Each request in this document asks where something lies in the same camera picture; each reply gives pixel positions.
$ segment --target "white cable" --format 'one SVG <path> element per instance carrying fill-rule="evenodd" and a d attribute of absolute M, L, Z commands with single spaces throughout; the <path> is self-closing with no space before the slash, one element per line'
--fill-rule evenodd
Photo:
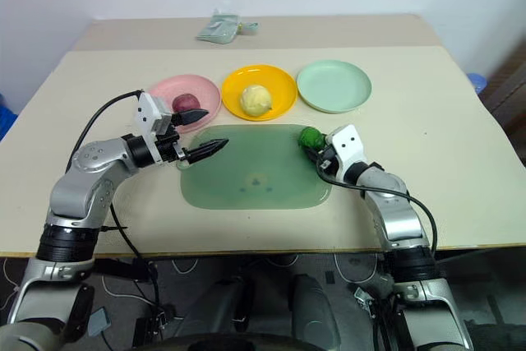
<path fill-rule="evenodd" d="M 7 263 L 7 258 L 3 260 L 3 264 L 2 264 L 3 276 L 6 278 L 7 282 L 11 284 L 14 288 L 13 288 L 13 292 L 11 292 L 11 294 L 7 297 L 2 307 L 0 307 L 0 311 L 3 311 L 7 307 L 11 298 L 14 295 L 16 295 L 16 293 L 20 290 L 20 287 L 18 286 L 18 284 L 12 279 L 10 279 L 9 276 L 7 275 L 6 263 Z"/>
<path fill-rule="evenodd" d="M 132 295 L 128 293 L 113 293 L 108 289 L 108 286 L 106 286 L 106 281 L 104 280 L 103 275 L 100 276 L 100 279 L 102 280 L 102 286 L 104 287 L 104 291 L 106 291 L 108 295 L 113 296 L 114 298 L 132 298 L 132 299 L 141 300 L 142 302 L 148 303 L 151 306 L 155 306 L 155 303 L 152 303 L 148 299 L 144 299 L 142 296 Z"/>
<path fill-rule="evenodd" d="M 194 264 L 191 266 L 191 268 L 188 269 L 188 270 L 181 270 L 181 269 L 179 269 L 178 266 L 175 264 L 175 261 L 174 261 L 174 260 L 172 260 L 172 266 L 173 266 L 173 268 L 175 269 L 175 271 L 177 271 L 180 275 L 188 275 L 188 274 L 190 274 L 192 271 L 194 271 L 194 269 L 196 268 L 198 262 L 199 262 L 199 258 L 196 258 L 196 261 L 195 261 Z"/>
<path fill-rule="evenodd" d="M 292 266 L 292 265 L 294 265 L 296 263 L 298 258 L 299 258 L 299 254 L 296 254 L 296 257 L 293 259 L 293 261 L 288 263 L 287 265 L 280 265 L 279 263 L 276 263 L 276 262 L 272 261 L 270 258 L 266 258 L 266 261 L 269 262 L 272 266 L 276 266 L 276 267 L 290 267 L 290 266 Z"/>
<path fill-rule="evenodd" d="M 335 257 L 335 265 L 336 265 L 336 270 L 338 271 L 339 273 L 339 276 L 342 278 L 343 281 L 345 281 L 346 283 L 350 283 L 350 284 L 363 284 L 363 283 L 366 283 L 367 281 L 369 281 L 370 279 L 372 279 L 376 273 L 376 268 L 378 266 L 378 255 L 375 254 L 375 267 L 372 269 L 372 273 L 366 277 L 365 279 L 360 279 L 359 281 L 352 281 L 348 278 L 346 278 L 344 276 L 344 274 L 342 273 L 342 270 L 339 268 L 339 264 L 338 264 L 338 258 L 336 257 L 336 254 L 333 254 L 333 256 Z"/>

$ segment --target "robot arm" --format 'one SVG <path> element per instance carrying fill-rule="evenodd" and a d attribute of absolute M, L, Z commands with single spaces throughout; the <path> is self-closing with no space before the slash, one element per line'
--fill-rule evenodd
<path fill-rule="evenodd" d="M 330 133 L 325 143 L 326 147 L 318 153 L 318 173 L 326 181 L 332 175 L 340 185 L 362 189 L 394 278 L 395 301 L 380 323 L 387 326 L 388 337 L 401 349 L 430 344 L 458 344 L 473 349 L 450 286 L 436 268 L 418 214 L 407 198 L 388 193 L 407 194 L 404 182 L 378 164 L 367 164 L 353 125 Z M 388 191 L 367 191 L 363 187 Z M 371 316 L 380 320 L 379 313 Z"/>
<path fill-rule="evenodd" d="M 161 99 L 139 97 L 141 136 L 127 135 L 81 147 L 55 184 L 36 257 L 25 269 L 8 324 L 0 328 L 0 349 L 49 351 L 85 332 L 94 290 L 82 281 L 93 268 L 93 252 L 113 194 L 140 168 L 174 160 L 194 163 L 223 148 L 209 141 L 194 150 L 178 144 L 176 126 L 204 117 L 201 109 L 171 114 Z"/>

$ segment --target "red onion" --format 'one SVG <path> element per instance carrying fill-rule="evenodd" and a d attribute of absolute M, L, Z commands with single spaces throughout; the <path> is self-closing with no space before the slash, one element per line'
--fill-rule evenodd
<path fill-rule="evenodd" d="M 172 102 L 173 111 L 178 113 L 179 111 L 200 109 L 201 105 L 197 97 L 192 94 L 182 94 L 175 98 Z"/>

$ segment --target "pink plate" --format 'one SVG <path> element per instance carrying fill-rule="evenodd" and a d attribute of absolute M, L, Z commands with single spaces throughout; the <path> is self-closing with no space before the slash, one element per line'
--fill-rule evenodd
<path fill-rule="evenodd" d="M 170 111 L 173 111 L 172 102 L 175 98 L 182 94 L 191 94 L 197 97 L 202 109 L 209 111 L 199 121 L 185 127 L 178 127 L 179 133 L 188 133 L 203 127 L 215 117 L 221 106 L 219 88 L 208 78 L 195 74 L 182 74 L 163 80 L 150 89 L 150 94 L 163 98 Z"/>

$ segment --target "yellow fruit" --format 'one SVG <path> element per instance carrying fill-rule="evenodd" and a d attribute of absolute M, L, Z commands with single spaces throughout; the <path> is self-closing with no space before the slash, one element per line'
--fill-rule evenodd
<path fill-rule="evenodd" d="M 248 115 L 259 117 L 272 109 L 272 96 L 263 85 L 250 85 L 239 98 L 241 108 Z"/>

